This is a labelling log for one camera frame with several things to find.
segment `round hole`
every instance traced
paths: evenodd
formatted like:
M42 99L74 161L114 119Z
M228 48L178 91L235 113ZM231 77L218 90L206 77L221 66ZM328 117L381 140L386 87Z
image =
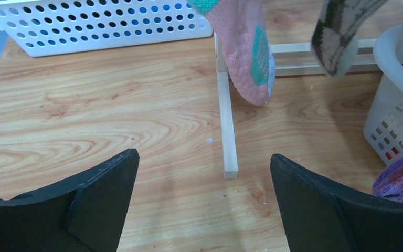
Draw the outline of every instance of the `round hole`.
M0 16L1 16L1 17L5 17L5 15L6 15L5 12L0 9Z
M13 14L15 14L15 15L19 14L19 11L17 9L15 9L15 8L10 8L10 9L8 9L8 11L13 13Z
M27 23L25 20L20 20L19 23L20 23L22 26L28 26L28 23Z
M7 25L10 26L11 28L15 28L16 24L13 22L7 22Z

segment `rectangular white basket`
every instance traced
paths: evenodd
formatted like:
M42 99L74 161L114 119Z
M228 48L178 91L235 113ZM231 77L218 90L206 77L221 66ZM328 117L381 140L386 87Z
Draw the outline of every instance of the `rectangular white basket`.
M213 34L185 0L3 0L0 30L32 57Z
M403 157L403 26L385 31L373 48L384 75L364 126L364 137L387 165Z

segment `pink and green sock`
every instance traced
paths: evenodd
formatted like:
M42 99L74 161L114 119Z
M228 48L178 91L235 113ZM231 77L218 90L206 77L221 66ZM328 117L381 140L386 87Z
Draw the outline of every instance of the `pink and green sock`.
M265 104L275 79L261 0L188 0L209 20L224 45L228 72L240 95Z

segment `basket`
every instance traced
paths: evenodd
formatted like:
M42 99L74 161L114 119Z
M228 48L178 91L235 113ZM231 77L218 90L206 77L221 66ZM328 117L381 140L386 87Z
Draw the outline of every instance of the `basket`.
M373 54L384 73L364 126L364 136L388 166L403 157L403 25L385 31Z
M32 57L213 34L185 0L4 0L0 30Z

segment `green patch on sock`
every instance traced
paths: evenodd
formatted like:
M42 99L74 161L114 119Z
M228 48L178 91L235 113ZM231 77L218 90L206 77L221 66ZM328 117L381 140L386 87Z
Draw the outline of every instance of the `green patch on sock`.
M220 0L188 0L188 3L201 15L212 10Z
M254 44L252 45L251 74L257 86L268 83L268 39L260 25L256 27Z

